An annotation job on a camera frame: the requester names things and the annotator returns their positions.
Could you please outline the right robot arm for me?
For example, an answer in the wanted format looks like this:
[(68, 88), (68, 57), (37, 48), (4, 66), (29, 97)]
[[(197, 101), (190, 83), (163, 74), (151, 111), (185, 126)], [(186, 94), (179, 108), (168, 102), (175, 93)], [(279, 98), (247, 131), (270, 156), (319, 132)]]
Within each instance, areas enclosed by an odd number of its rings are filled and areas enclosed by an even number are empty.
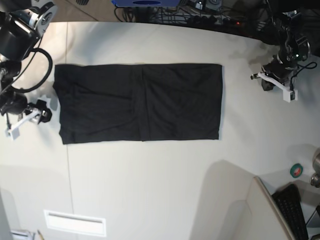
[[(52, 0), (2, 0), (0, 2), (0, 114), (19, 116), (36, 124), (51, 120), (52, 112), (47, 103), (38, 100), (28, 102), (26, 93), (37, 90), (48, 79), (53, 60), (50, 54), (40, 48), (51, 20), (58, 7)], [(22, 61), (30, 54), (43, 54), (48, 60), (48, 70), (39, 83), (30, 88), (15, 88), (24, 70)]]

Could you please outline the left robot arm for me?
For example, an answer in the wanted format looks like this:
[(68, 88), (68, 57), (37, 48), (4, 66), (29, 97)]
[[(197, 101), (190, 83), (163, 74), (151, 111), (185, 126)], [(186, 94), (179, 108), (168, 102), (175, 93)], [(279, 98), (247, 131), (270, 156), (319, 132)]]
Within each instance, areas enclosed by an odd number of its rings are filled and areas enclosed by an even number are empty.
[(294, 91), (294, 78), (305, 69), (299, 62), (306, 61), (311, 55), (311, 47), (307, 37), (302, 33), (303, 20), (300, 8), (302, 0), (267, 0), (271, 15), (271, 23), (279, 43), (279, 52), (271, 62), (263, 65), (261, 76), (253, 74), (251, 79), (261, 79), (262, 89), (273, 90), (276, 84)]

